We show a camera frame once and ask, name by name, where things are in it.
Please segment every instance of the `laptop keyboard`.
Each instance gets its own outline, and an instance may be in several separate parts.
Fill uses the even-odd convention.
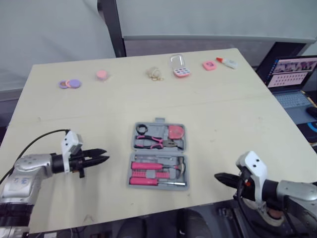
[[[310,101],[302,93],[292,93],[284,95],[275,95],[278,102],[283,108],[295,108],[310,105]]]

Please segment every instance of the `pink pliers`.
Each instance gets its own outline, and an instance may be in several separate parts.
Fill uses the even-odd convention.
[[[161,137],[154,137],[150,135],[138,135],[135,137],[137,140],[152,140],[157,142],[154,145],[135,145],[134,148],[138,149],[163,149],[163,147],[177,147],[180,148],[174,141],[172,140],[163,140]]]

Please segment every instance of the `black cable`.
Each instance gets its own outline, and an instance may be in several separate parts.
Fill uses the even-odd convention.
[[[79,235],[80,233],[79,233],[79,231],[78,231],[78,228],[77,228],[77,227],[75,228],[75,231],[76,231],[77,237],[78,237],[78,238],[80,238],[80,235]]]
[[[69,130],[69,129],[59,129],[59,130],[53,130],[53,131],[47,132],[47,133],[45,133],[45,134],[43,134],[43,135],[40,135],[39,137],[37,137],[36,139],[34,139],[30,144],[28,144],[28,145],[24,148],[24,150],[22,150],[22,152],[19,154],[18,158],[17,158],[15,161],[17,161],[18,159],[20,159],[20,158],[22,157],[22,155],[25,153],[25,151],[26,151],[28,148],[30,148],[30,146],[33,145],[36,141],[38,141],[39,139],[43,138],[44,136],[47,136],[47,135],[50,135],[50,134],[53,134],[53,133],[56,133],[56,132],[60,132],[60,131],[65,131],[66,133],[68,133],[70,130]],[[0,180],[0,184],[4,181],[4,179],[5,179],[8,175],[12,174],[13,170],[14,170],[14,165],[13,165],[12,168],[11,168],[8,172],[6,172],[6,174],[2,177],[2,179]]]
[[[284,209],[283,209],[283,213],[284,213],[284,216],[286,217],[288,224],[293,229],[293,231],[297,235],[297,237],[302,238],[302,236],[298,233],[297,229],[295,228],[291,218],[289,217],[289,215],[287,214],[287,212]]]
[[[84,228],[81,231],[79,231],[78,228],[76,228],[76,229],[77,229],[77,232],[82,233],[86,228],[87,228],[87,226],[84,226]]]
[[[239,208],[240,208],[240,210],[241,210],[241,212],[242,212],[242,214],[243,214],[245,220],[246,220],[247,223],[249,224],[251,230],[252,230],[258,237],[261,237],[261,238],[287,238],[287,237],[294,237],[294,236],[300,235],[296,230],[294,230],[294,232],[296,232],[296,234],[292,234],[292,235],[280,235],[280,236],[275,236],[275,237],[273,237],[273,236],[264,236],[264,235],[260,234],[260,233],[253,227],[252,223],[249,221],[249,219],[248,219],[248,217],[247,217],[247,215],[246,215],[246,213],[245,213],[245,211],[244,211],[244,209],[243,209],[243,207],[242,207],[241,194],[242,194],[242,192],[243,192],[243,189],[244,189],[244,187],[243,187],[243,180],[240,178],[240,179],[239,179],[239,182],[238,182],[238,186],[237,186],[237,202],[238,202]]]

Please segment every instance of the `pink screwdriver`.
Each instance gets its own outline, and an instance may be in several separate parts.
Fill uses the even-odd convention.
[[[133,170],[162,170],[163,168],[179,169],[178,165],[163,165],[159,163],[140,163],[132,162],[131,169]]]
[[[153,185],[157,186],[159,183],[162,184],[171,184],[177,186],[185,186],[186,183],[184,182],[160,182],[158,179],[155,178],[130,178],[130,184],[132,185]]]

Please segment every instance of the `glue bottle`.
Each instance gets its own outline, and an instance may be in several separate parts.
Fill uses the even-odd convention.
[[[238,66],[238,64],[235,61],[230,59],[216,58],[216,60],[230,68],[236,68]]]

